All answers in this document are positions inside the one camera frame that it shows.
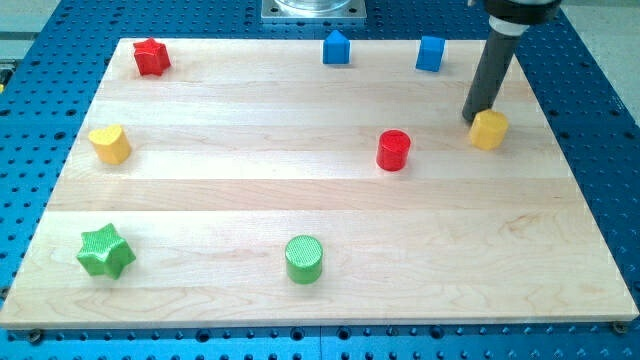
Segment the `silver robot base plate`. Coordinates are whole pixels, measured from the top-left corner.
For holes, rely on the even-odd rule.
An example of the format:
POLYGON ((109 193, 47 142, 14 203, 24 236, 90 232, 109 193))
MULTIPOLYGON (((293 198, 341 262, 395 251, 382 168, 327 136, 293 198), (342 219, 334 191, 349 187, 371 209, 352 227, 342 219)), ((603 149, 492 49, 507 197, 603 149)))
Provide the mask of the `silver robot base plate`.
POLYGON ((365 0, 262 0, 261 18, 291 19, 364 19, 365 0))

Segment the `black robot arm end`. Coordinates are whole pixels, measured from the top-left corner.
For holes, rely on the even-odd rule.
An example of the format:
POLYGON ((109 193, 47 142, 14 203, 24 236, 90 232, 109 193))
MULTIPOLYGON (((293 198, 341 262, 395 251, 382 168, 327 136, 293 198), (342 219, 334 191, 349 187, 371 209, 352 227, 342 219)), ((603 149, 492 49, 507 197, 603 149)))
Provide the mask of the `black robot arm end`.
POLYGON ((481 0, 481 3, 494 18, 520 25, 540 25, 556 16, 562 0, 481 0))

